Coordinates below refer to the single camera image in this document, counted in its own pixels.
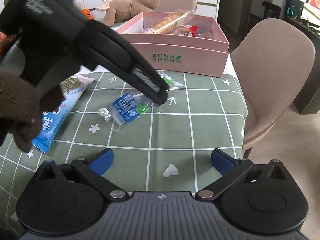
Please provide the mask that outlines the brown gloved hand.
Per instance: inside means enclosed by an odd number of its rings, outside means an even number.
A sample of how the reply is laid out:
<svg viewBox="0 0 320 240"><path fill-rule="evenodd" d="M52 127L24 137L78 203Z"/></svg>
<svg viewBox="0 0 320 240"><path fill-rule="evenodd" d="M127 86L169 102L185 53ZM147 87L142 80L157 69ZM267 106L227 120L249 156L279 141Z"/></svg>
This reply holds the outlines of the brown gloved hand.
<svg viewBox="0 0 320 240"><path fill-rule="evenodd" d="M1 68L1 142L10 133L22 152L30 152L42 129L43 112L56 110L64 99L60 86L39 99L33 85Z"/></svg>

